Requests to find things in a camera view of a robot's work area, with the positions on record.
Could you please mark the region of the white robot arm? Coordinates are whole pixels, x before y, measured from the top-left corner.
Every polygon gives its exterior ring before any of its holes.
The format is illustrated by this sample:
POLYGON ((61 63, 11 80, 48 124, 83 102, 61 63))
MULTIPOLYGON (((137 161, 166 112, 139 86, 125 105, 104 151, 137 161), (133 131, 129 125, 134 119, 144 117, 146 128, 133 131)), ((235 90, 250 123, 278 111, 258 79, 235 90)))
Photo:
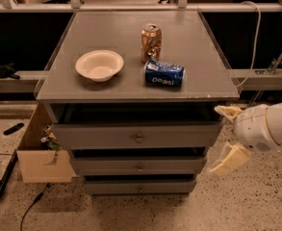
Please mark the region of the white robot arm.
POLYGON ((255 153, 275 152, 282 148, 282 103, 261 104, 245 110, 216 106, 215 111, 231 122, 237 142, 225 143, 210 167, 213 175, 224 176, 234 171, 255 153))

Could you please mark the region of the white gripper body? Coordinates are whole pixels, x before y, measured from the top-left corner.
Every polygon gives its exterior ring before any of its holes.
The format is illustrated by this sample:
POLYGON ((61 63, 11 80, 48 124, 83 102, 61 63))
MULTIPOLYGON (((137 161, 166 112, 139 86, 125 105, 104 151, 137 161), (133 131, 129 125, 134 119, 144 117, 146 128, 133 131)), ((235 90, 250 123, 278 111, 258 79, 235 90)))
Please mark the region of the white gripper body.
POLYGON ((269 129, 268 108, 268 105, 247 108, 234 122, 235 136, 242 145, 253 152, 265 153, 280 149, 269 129))

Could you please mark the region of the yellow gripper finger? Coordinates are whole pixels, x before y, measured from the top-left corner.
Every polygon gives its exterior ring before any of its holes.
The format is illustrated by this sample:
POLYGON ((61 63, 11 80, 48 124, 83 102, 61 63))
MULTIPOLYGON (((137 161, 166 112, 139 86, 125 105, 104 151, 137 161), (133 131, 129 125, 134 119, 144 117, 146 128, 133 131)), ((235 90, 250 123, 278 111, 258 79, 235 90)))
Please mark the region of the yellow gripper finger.
POLYGON ((214 110, 221 116, 224 116, 230 122, 234 122, 237 117, 243 112, 239 107, 235 106, 215 106, 214 110))
POLYGON ((209 172, 215 176, 224 176, 243 166, 251 155, 252 152, 241 143, 231 144, 227 141, 209 172))

